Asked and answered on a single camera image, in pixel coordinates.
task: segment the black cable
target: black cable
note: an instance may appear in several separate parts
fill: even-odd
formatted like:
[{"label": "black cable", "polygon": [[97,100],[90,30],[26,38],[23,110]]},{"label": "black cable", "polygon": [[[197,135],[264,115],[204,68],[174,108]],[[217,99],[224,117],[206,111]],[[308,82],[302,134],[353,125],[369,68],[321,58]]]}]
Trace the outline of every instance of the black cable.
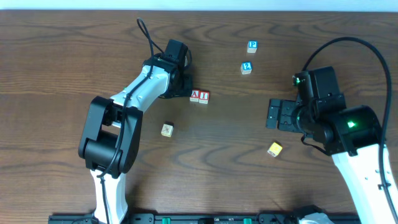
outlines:
[{"label": "black cable", "polygon": [[301,137],[301,143],[303,143],[303,145],[305,145],[305,146],[312,146],[312,147],[314,147],[315,149],[318,149],[318,151],[324,153],[325,155],[330,156],[330,155],[326,152],[326,150],[322,149],[321,147],[316,146],[316,145],[313,145],[313,144],[310,144],[310,143],[306,143],[306,142],[305,142],[305,138],[307,138],[307,136],[308,136],[307,134],[304,134],[303,137]]},{"label": "black cable", "polygon": [[379,59],[384,73],[386,75],[386,84],[387,84],[387,98],[386,98],[386,105],[384,107],[384,117],[383,117],[383,123],[382,123],[382,131],[381,131],[381,138],[380,138],[380,144],[379,144],[379,170],[380,170],[380,179],[381,179],[381,186],[383,188],[384,194],[386,195],[387,202],[390,206],[392,216],[394,217],[395,223],[398,223],[398,215],[397,212],[394,208],[394,204],[392,203],[391,195],[390,192],[388,191],[388,183],[386,180],[386,175],[384,173],[384,141],[386,138],[386,132],[387,132],[387,122],[389,118],[389,113],[390,113],[390,107],[391,107],[391,96],[392,96],[392,87],[391,87],[391,74],[388,69],[388,65],[384,57],[380,54],[380,52],[375,48],[375,46],[371,45],[369,42],[366,42],[365,40],[361,40],[359,38],[355,37],[340,37],[334,40],[331,40],[324,45],[322,45],[318,50],[316,50],[314,53],[312,53],[311,57],[307,60],[303,67],[303,71],[307,70],[308,65],[312,61],[312,59],[325,47],[339,42],[339,41],[353,41],[360,43],[367,48],[369,48]]},{"label": "black cable", "polygon": [[[144,26],[144,28],[145,28],[145,32],[144,32],[144,30],[142,29],[141,24],[138,22],[138,19],[141,20],[142,26]],[[147,30],[146,27],[145,27],[144,21],[143,21],[141,18],[138,18],[138,19],[137,19],[137,23],[138,23],[138,27],[140,28],[141,32],[145,35],[146,38],[148,38],[148,40],[150,40],[150,41],[152,42],[152,44],[153,44],[160,52],[162,52],[162,54],[164,54],[164,51],[163,51],[157,44],[155,44],[155,42],[153,42],[152,39],[150,38],[149,32],[148,32],[148,30]]]},{"label": "black cable", "polygon": [[105,179],[104,177],[101,177],[101,186],[102,186],[102,199],[104,202],[104,208],[105,208],[105,215],[106,215],[106,224],[109,224],[109,214],[108,214],[108,202],[106,201],[106,189],[105,189]]},{"label": "black cable", "polygon": [[274,214],[274,217],[276,218],[276,220],[278,221],[279,224],[282,224],[281,221],[279,221],[278,217]]},{"label": "black cable", "polygon": [[150,69],[149,69],[148,74],[144,77],[144,79],[142,79],[141,82],[139,82],[129,93],[127,93],[126,98],[124,99],[123,108],[122,108],[122,120],[121,120],[120,132],[119,132],[118,145],[116,146],[116,150],[115,150],[115,152],[113,154],[111,162],[109,163],[109,166],[107,168],[105,168],[104,172],[102,172],[100,175],[97,175],[98,178],[103,177],[105,174],[107,174],[111,170],[111,167],[115,163],[116,158],[118,157],[118,154],[120,153],[120,147],[121,147],[121,144],[122,144],[122,141],[123,141],[123,135],[124,135],[124,122],[126,121],[126,108],[127,108],[127,103],[130,100],[131,95],[134,93],[134,91],[136,91],[152,75],[152,70],[154,69],[154,47],[153,47],[154,42],[150,38],[148,29],[145,26],[145,23],[144,23],[144,21],[141,18],[137,18],[137,24],[140,27],[141,31],[144,33],[144,35],[148,38],[148,41],[149,41],[149,47],[150,47]]}]

